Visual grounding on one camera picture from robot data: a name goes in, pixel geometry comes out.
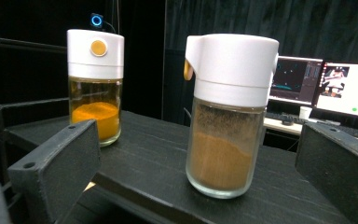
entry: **white desk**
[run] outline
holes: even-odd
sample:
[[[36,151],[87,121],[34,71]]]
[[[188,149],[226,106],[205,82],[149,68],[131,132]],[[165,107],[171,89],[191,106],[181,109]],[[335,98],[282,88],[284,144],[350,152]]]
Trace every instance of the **white desk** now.
[[[278,119],[268,119],[264,118],[264,127],[283,132],[283,133],[291,133],[295,135],[301,135],[302,125],[301,124],[293,124],[290,126],[283,125],[282,122]]]

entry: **monitor screen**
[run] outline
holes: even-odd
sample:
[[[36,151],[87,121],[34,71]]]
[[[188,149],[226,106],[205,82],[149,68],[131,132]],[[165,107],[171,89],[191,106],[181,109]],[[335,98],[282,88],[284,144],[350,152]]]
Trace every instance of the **monitor screen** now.
[[[313,105],[322,64],[322,59],[280,56],[269,99],[297,105]]]
[[[358,64],[325,63],[316,108],[358,116]]]

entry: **blue glowing ring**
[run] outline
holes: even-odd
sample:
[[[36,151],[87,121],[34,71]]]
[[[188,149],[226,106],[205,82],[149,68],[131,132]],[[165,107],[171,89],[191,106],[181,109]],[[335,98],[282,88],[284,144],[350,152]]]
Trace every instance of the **blue glowing ring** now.
[[[103,19],[101,19],[101,17],[99,16],[93,16],[91,18],[91,22],[95,26],[100,26],[103,23]]]

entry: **white plastic cap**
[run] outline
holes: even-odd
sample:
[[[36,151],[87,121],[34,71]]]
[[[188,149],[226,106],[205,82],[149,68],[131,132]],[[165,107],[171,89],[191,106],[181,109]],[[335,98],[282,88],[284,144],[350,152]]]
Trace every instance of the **white plastic cap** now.
[[[196,73],[194,96],[221,105],[266,106],[279,42],[252,35],[189,36],[186,60]]]
[[[67,47],[70,77],[123,78],[123,36],[89,30],[68,30]]]

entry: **spice shaker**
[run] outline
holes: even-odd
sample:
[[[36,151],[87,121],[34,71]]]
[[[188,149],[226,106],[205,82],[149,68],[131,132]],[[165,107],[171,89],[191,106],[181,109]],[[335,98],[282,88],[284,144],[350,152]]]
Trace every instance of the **spice shaker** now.
[[[68,30],[70,122],[96,119],[100,146],[120,136],[124,37],[90,30]]]
[[[250,188],[278,47],[252,35],[187,38],[184,75],[196,82],[186,175],[201,193],[228,199]]]

